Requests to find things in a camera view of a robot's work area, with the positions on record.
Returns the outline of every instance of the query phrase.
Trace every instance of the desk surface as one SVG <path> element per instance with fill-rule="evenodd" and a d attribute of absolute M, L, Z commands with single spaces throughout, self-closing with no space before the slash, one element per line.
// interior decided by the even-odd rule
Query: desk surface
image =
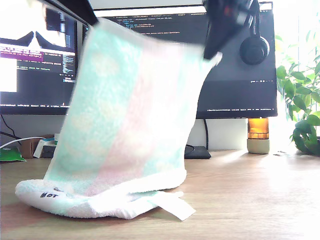
<path fill-rule="evenodd" d="M 19 202 L 18 182 L 43 178 L 49 159 L 1 164 L 2 240 L 319 240 L 320 158 L 217 151 L 186 160 L 174 191 L 196 213 L 181 222 L 155 208 L 132 220 L 56 216 Z"/>

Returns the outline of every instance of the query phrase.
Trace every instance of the headphone ear cup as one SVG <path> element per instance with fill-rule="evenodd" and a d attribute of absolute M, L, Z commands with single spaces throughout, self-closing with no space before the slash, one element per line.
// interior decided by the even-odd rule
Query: headphone ear cup
<path fill-rule="evenodd" d="M 269 55 L 270 46 L 261 36 L 246 38 L 240 46 L 240 57 L 248 65 L 258 65 Z"/>

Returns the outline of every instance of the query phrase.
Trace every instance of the headphones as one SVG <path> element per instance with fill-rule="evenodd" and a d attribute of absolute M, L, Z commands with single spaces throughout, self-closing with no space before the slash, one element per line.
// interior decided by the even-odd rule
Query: headphones
<path fill-rule="evenodd" d="M 256 14 L 250 26 L 250 37 L 246 38 L 240 46 L 240 57 L 247 65 L 261 64 L 269 55 L 270 46 L 268 41 L 260 35 L 260 6 L 256 4 Z"/>

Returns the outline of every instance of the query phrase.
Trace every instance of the pastel towel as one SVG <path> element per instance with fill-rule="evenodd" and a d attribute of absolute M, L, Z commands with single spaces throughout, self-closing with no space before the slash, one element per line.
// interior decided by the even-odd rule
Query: pastel towel
<path fill-rule="evenodd" d="M 203 82 L 222 58 L 101 19 L 90 31 L 68 115 L 43 179 L 16 196 L 74 218 L 132 219 L 160 206 L 181 220 L 195 210 L 167 193 L 186 179 L 184 151 Z"/>

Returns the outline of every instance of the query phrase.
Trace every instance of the computer monitor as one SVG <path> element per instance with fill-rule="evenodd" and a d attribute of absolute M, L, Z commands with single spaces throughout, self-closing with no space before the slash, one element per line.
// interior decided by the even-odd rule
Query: computer monitor
<path fill-rule="evenodd" d="M 157 39 L 205 45 L 209 19 L 202 5 L 96 9 L 106 18 Z M 83 27 L 83 39 L 88 27 Z M 260 3 L 260 33 L 270 47 L 267 58 L 247 65 L 240 46 L 245 29 L 221 50 L 222 61 L 206 77 L 198 100 L 197 119 L 259 118 L 277 115 L 275 31 L 272 2 Z"/>
<path fill-rule="evenodd" d="M 76 80 L 77 23 L 40 1 L 0 9 L 0 113 L 65 115 Z"/>

